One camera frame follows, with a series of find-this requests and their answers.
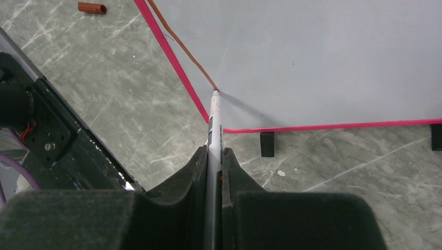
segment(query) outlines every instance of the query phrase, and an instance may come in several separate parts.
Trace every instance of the screw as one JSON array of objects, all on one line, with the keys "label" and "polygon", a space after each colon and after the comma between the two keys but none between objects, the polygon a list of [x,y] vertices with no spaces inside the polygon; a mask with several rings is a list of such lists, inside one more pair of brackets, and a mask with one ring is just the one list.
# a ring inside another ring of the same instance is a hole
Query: screw
[{"label": "screw", "polygon": [[55,143],[46,143],[46,144],[44,144],[44,149],[46,151],[54,150],[55,149]]}]

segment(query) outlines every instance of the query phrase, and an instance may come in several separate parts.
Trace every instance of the red wire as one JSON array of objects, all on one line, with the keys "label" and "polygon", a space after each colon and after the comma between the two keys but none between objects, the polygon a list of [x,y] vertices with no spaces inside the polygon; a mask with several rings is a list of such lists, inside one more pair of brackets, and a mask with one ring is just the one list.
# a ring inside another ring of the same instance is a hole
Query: red wire
[{"label": "red wire", "polygon": [[37,126],[37,123],[36,123],[36,122],[34,122],[34,126],[33,126],[32,128],[31,128],[31,124],[29,124],[29,122],[28,122],[28,127],[26,128],[26,130],[18,136],[19,138],[21,138],[21,141],[22,141],[25,145],[26,145],[26,143],[24,142],[24,137],[26,136],[26,134],[28,134],[29,132],[31,132],[31,131],[35,128],[35,126]]}]

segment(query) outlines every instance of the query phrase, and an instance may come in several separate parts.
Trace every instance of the small white spot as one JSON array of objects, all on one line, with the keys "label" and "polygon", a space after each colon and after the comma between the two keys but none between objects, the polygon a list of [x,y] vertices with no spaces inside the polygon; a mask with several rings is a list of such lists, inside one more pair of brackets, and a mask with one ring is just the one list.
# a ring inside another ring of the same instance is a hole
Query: small white spot
[{"label": "small white spot", "polygon": [[132,187],[132,185],[129,182],[127,182],[127,181],[126,181],[125,189],[127,191],[135,191],[135,189]]}]

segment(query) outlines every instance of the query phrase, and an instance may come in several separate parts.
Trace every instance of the black metal bracket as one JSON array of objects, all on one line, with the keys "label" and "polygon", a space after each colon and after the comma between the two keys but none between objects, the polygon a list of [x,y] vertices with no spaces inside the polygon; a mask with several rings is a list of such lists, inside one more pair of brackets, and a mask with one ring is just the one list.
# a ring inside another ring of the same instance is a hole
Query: black metal bracket
[{"label": "black metal bracket", "polygon": [[261,156],[275,157],[275,132],[260,133]]},{"label": "black metal bracket", "polygon": [[23,125],[12,128],[23,133],[26,121],[36,124],[24,137],[30,153],[23,166],[43,189],[143,190],[44,76],[32,80],[7,53],[0,53],[0,68],[0,84],[20,87],[32,103]]},{"label": "black metal bracket", "polygon": [[431,149],[442,151],[442,124],[431,124]]}]

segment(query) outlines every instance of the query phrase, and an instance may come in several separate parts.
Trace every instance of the pink border line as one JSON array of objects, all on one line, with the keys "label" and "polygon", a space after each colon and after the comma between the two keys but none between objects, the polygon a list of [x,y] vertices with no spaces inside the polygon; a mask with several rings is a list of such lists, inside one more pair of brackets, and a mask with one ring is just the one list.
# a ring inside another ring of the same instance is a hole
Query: pink border line
[{"label": "pink border line", "polygon": [[[149,9],[145,0],[133,0],[140,10],[141,15],[151,29],[153,35],[158,40],[160,47],[163,49],[164,54],[166,54],[167,59],[169,59],[170,64],[175,69],[179,79],[186,88],[187,92],[192,98],[193,103],[195,103],[198,111],[201,113],[203,119],[208,122],[208,114],[205,110],[201,100],[199,99],[195,89],[187,78],[181,64],[179,63],[175,53],[164,37],[161,28],[155,20],[151,10]],[[319,130],[319,129],[350,129],[350,128],[367,128],[367,127],[387,127],[387,126],[411,126],[411,125],[422,125],[422,124],[437,124],[442,123],[441,119],[426,119],[426,120],[407,120],[407,121],[380,121],[380,122],[364,122],[364,123],[345,123],[345,124],[330,124],[330,125],[314,125],[314,126],[299,126],[299,127],[283,127],[283,128],[266,128],[266,129],[224,129],[226,133],[261,133],[261,132],[287,132],[287,131],[298,131],[298,130]]]}]

